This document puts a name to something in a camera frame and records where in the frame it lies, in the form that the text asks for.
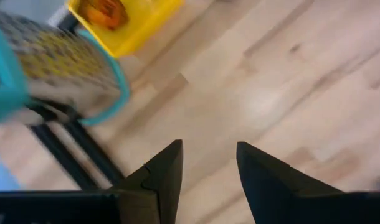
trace black metal leg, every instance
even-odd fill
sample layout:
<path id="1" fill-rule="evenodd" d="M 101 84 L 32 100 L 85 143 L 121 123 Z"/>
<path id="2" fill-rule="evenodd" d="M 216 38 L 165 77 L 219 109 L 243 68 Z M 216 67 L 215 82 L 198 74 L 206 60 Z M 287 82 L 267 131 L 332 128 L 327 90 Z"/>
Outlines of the black metal leg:
<path id="1" fill-rule="evenodd" d="M 71 121 L 63 126 L 112 185 L 122 182 L 125 176 L 78 121 Z"/>
<path id="2" fill-rule="evenodd" d="M 60 142 L 48 125 L 32 126 L 30 129 L 81 189 L 99 189 L 94 179 L 89 176 L 85 169 L 75 160 L 71 153 L 69 153 L 67 148 Z"/>
<path id="3" fill-rule="evenodd" d="M 79 24 L 79 21 L 71 13 L 68 13 L 66 17 L 57 26 L 59 29 L 75 33 L 75 28 Z"/>

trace yellow bin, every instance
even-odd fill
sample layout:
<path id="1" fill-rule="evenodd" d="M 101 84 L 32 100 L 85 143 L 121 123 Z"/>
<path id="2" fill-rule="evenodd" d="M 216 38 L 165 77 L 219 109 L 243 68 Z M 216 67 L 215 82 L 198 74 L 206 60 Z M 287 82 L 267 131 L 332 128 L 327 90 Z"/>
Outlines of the yellow bin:
<path id="1" fill-rule="evenodd" d="M 70 12 L 114 58 L 132 54 L 171 17 L 184 0 L 120 0 L 129 22 L 117 30 L 92 25 L 78 14 L 80 0 L 70 0 Z"/>

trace black plastic part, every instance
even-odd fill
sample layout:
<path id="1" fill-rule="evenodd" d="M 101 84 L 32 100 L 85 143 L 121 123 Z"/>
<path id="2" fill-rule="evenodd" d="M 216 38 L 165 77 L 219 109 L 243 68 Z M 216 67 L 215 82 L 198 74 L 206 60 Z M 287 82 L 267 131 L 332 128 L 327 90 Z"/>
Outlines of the black plastic part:
<path id="1" fill-rule="evenodd" d="M 346 194 L 245 142 L 237 164 L 256 223 L 380 223 L 380 193 Z"/>
<path id="2" fill-rule="evenodd" d="M 119 168 L 78 121 L 64 123 L 63 126 L 112 185 L 119 184 L 125 178 Z"/>
<path id="3" fill-rule="evenodd" d="M 75 33 L 75 28 L 78 26 L 79 21 L 71 13 L 68 13 L 57 26 L 61 30 L 66 30 L 70 33 Z"/>
<path id="4" fill-rule="evenodd" d="M 49 112 L 47 114 L 45 114 L 45 113 L 39 113 L 39 112 L 37 112 L 36 110 L 33 109 L 33 106 L 31 106 L 29 108 L 32 109 L 32 110 L 34 110 L 38 114 L 42 115 L 44 118 L 45 118 L 45 116 L 50 116 L 49 115 L 50 113 L 54 113 L 51 110 L 57 110 L 57 111 L 60 111 L 62 114 L 65 115 L 64 116 L 65 119 L 63 121 L 67 121 L 67 120 L 69 120 L 69 121 L 75 121 L 75 120 L 82 119 L 81 115 L 78 114 L 76 112 L 76 110 L 72 106 L 65 105 L 65 104 L 58 103 L 58 102 L 54 102 L 52 100 L 45 100 L 45 99 L 40 99 L 40 98 L 34 98 L 34 100 L 38 101 L 41 104 L 41 105 L 38 105 L 35 108 L 41 107 L 44 110 L 47 110 Z M 56 119 L 54 119 L 53 121 L 59 121 L 59 117 L 56 114 L 55 114 L 55 116 L 56 116 Z"/>
<path id="5" fill-rule="evenodd" d="M 99 188 L 94 179 L 90 177 L 86 170 L 75 160 L 48 125 L 41 124 L 32 126 L 30 129 L 81 189 L 89 190 Z"/>
<path id="6" fill-rule="evenodd" d="M 55 113 L 51 112 L 47 108 L 44 108 L 43 106 L 34 105 L 34 106 L 28 106 L 28 108 L 32 111 L 35 111 L 40 116 L 42 116 L 44 122 L 55 121 L 58 119 Z"/>
<path id="7" fill-rule="evenodd" d="M 107 190 L 0 192 L 0 223 L 174 223 L 182 169 L 177 140 Z"/>

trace teal handle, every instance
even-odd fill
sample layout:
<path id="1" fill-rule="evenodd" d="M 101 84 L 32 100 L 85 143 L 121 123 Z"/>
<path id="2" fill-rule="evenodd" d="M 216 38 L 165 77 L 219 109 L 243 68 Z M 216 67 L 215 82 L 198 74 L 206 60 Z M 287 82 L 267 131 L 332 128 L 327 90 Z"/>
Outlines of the teal handle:
<path id="1" fill-rule="evenodd" d="M 30 100 L 21 64 L 0 31 L 0 121 Z"/>
<path id="2" fill-rule="evenodd" d="M 100 114 L 92 118 L 85 118 L 85 119 L 80 120 L 82 124 L 90 126 L 90 125 L 100 124 L 101 122 L 106 121 L 107 119 L 116 115 L 119 112 L 119 110 L 126 104 L 126 102 L 128 102 L 128 99 L 130 96 L 130 90 L 128 88 L 128 85 L 125 79 L 125 74 L 123 70 L 121 69 L 120 65 L 118 64 L 118 62 L 107 54 L 107 52 L 102 48 L 102 46 L 100 46 L 97 43 L 95 38 L 89 32 L 87 32 L 86 30 L 80 30 L 79 34 L 87 38 L 91 43 L 93 43 L 99 49 L 99 51 L 102 52 L 108 64 L 111 66 L 116 78 L 116 82 L 118 83 L 118 86 L 120 87 L 120 90 L 121 90 L 120 97 L 105 111 L 101 112 Z"/>

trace wooden floor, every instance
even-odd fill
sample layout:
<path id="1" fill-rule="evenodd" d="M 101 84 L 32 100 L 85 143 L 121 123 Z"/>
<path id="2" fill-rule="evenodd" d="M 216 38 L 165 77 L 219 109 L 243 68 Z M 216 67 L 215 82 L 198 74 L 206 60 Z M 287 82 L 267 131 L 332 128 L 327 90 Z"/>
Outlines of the wooden floor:
<path id="1" fill-rule="evenodd" d="M 380 0 L 188 0 L 120 62 L 130 102 L 90 130 L 125 174 L 183 139 L 178 223 L 254 222 L 237 141 L 342 190 L 380 175 Z M 25 127 L 1 129 L 24 187 L 77 188 Z"/>

